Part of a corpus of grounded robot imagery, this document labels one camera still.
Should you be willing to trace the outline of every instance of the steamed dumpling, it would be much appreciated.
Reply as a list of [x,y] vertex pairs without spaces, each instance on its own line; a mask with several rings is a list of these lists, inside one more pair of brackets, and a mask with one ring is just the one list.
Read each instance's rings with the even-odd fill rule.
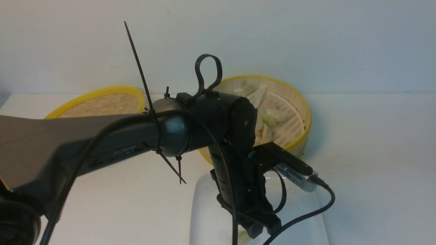
[[268,142],[271,142],[273,140],[273,133],[269,129],[269,127],[265,124],[263,125],[262,129],[262,141],[260,144],[266,144]]
[[275,127],[277,125],[277,121],[270,116],[267,112],[259,112],[260,117],[262,118],[262,121],[264,124],[266,124],[268,127]]
[[262,117],[260,116],[260,112],[257,112],[257,118],[256,118],[256,127],[254,129],[255,132],[261,130],[263,127],[263,121]]
[[256,138],[254,139],[254,145],[253,146],[258,146],[258,145],[260,145],[261,142],[262,142],[262,137],[261,136],[256,136]]
[[291,118],[291,114],[274,109],[265,109],[265,113],[278,123],[284,123]]
[[249,81],[242,88],[242,96],[246,97],[247,95],[253,93],[255,90],[259,89],[259,83]]

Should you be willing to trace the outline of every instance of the white table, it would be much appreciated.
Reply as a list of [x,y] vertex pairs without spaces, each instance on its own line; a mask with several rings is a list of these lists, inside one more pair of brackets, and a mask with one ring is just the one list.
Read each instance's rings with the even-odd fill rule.
[[[75,97],[15,94],[0,114],[43,118]],[[329,242],[432,244],[436,94],[305,97],[313,127],[303,160],[337,194],[323,214]],[[211,166],[198,152],[183,155],[182,164],[187,185],[155,153],[79,177],[51,244],[189,244],[195,183]]]

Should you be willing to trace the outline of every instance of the bamboo steamer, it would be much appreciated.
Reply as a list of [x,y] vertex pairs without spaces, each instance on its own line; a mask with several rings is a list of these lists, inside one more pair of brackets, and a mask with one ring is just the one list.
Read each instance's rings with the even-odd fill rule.
[[[307,144],[312,116],[304,97],[290,85],[273,78],[242,75],[224,79],[215,90],[240,95],[247,82],[259,84],[260,89],[247,98],[254,107],[262,110],[267,104],[274,103],[280,111],[291,114],[291,118],[272,129],[273,141],[294,156],[301,157]],[[212,164],[207,147],[199,150],[201,155]]]
[[79,96],[48,114],[44,119],[106,116],[144,112],[142,92],[134,87],[116,86]]

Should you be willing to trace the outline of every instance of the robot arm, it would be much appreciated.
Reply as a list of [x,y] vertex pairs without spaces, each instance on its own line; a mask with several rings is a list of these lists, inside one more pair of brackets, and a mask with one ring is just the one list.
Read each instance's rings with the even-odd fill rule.
[[[129,39],[140,68],[130,34]],[[215,59],[218,77],[204,89],[199,67],[206,57]],[[58,221],[62,208],[59,204],[63,204],[59,200],[66,199],[65,190],[69,189],[65,187],[71,188],[77,171],[83,175],[156,149],[163,157],[174,157],[209,148],[217,200],[233,216],[233,244],[237,243],[237,223],[251,238],[265,227],[271,234],[269,242],[293,225],[290,222],[282,226],[276,215],[286,201],[286,190],[279,208],[273,210],[265,196],[263,174],[276,169],[288,178],[297,177],[295,183],[303,190],[313,191],[315,183],[310,178],[316,177],[316,172],[274,143],[253,148],[257,110],[246,98],[213,91],[222,76],[218,58],[200,56],[195,71],[199,81],[197,94],[179,93],[170,98],[167,92],[165,99],[150,108],[153,117],[141,114],[35,120],[0,116],[0,244],[34,244],[41,216],[45,215],[49,224]],[[143,82],[150,98],[144,78]],[[79,158],[93,137],[106,126],[131,118],[138,119],[137,123],[109,132],[84,155],[86,159],[79,170]],[[323,210],[333,204],[332,197]],[[45,244],[51,232],[45,238],[44,234]]]

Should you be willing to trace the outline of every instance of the cable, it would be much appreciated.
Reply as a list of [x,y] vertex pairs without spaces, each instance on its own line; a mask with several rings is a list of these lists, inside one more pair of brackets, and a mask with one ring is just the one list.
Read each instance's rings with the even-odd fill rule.
[[223,151],[221,145],[218,143],[215,136],[210,131],[209,127],[196,115],[194,115],[192,113],[189,113],[189,115],[191,115],[192,118],[195,120],[195,122],[200,124],[200,126],[212,138],[212,141],[218,147],[219,154],[221,156],[222,161],[224,162],[225,173],[227,174],[228,185],[230,187],[230,197],[232,198],[232,245],[238,245],[238,211],[236,210],[236,197],[234,195],[235,187],[233,186],[232,180],[230,178],[229,165],[228,165],[227,160],[225,158],[224,151]]
[[[165,111],[160,112],[156,114],[156,117],[162,117],[162,116],[170,116],[170,115],[177,115],[180,114],[181,111]],[[44,234],[42,235],[40,245],[47,245],[50,241],[50,237],[53,233],[53,230],[55,228],[56,222],[59,219],[59,216],[61,214],[62,208],[64,206],[64,203],[67,199],[67,196],[71,190],[71,187],[74,184],[74,181],[76,180],[77,175],[79,174],[79,171],[82,169],[83,164],[85,163],[86,158],[88,155],[92,152],[92,150],[101,142],[101,140],[106,137],[108,134],[123,129],[128,126],[133,126],[135,124],[141,124],[146,122],[147,120],[152,119],[152,116],[150,114],[146,115],[136,115],[136,116],[130,116],[126,118],[122,118],[120,120],[117,120],[106,127],[104,127],[94,138],[88,143],[86,148],[84,149],[81,157],[79,158],[77,166],[74,168],[74,170],[71,172],[71,174],[68,176],[67,180],[65,181],[65,184],[59,194],[58,199],[56,200],[53,211],[50,215],[50,219],[48,220],[47,226],[44,230]],[[177,176],[182,179],[182,177],[175,171]]]
[[325,205],[324,207],[322,207],[322,208],[320,208],[320,209],[318,209],[318,210],[315,210],[315,211],[313,211],[313,212],[311,212],[311,213],[308,213],[308,214],[305,214],[305,215],[302,215],[302,216],[300,216],[300,217],[298,217],[298,218],[295,218],[295,219],[293,219],[293,220],[291,220],[291,221],[289,221],[288,223],[286,223],[284,226],[282,226],[276,233],[274,233],[274,234],[272,234],[264,243],[263,243],[263,245],[269,245],[277,236],[279,236],[282,232],[284,232],[287,228],[289,228],[289,227],[291,227],[291,226],[293,226],[293,225],[295,225],[296,223],[298,223],[298,222],[300,222],[300,221],[303,221],[303,220],[305,220],[305,219],[308,219],[308,218],[310,218],[310,217],[313,217],[313,216],[315,216],[315,215],[317,215],[317,214],[320,214],[320,213],[322,213],[322,212],[324,212],[324,211],[326,211],[327,209],[329,209],[332,205],[333,205],[333,203],[334,203],[334,201],[336,200],[336,197],[335,197],[335,195],[334,195],[334,192],[333,192],[333,190],[322,180],[322,179],[320,179],[318,176],[315,176],[315,175],[313,175],[313,176],[311,176],[311,177],[309,177],[309,179],[312,181],[312,182],[314,182],[315,184],[317,184],[317,185],[319,185],[319,186],[321,186],[322,188],[324,188],[324,189],[326,189],[329,193],[330,193],[330,195],[331,195],[331,199],[330,199],[330,201],[329,201],[329,203],[327,204],[327,205]]

